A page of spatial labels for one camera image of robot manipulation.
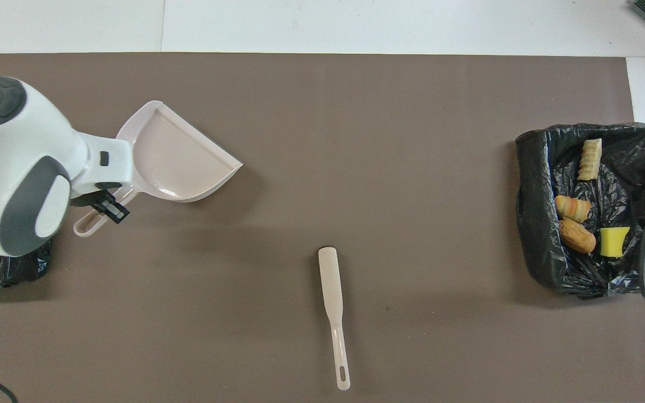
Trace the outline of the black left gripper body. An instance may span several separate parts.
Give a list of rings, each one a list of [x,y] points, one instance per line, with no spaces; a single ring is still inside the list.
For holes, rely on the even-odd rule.
[[[120,182],[97,182],[94,184],[95,191],[82,194],[70,199],[69,204],[73,207],[91,206],[95,209],[104,208],[107,205],[113,205],[116,202],[115,197],[110,193],[110,189],[118,189],[122,186]]]

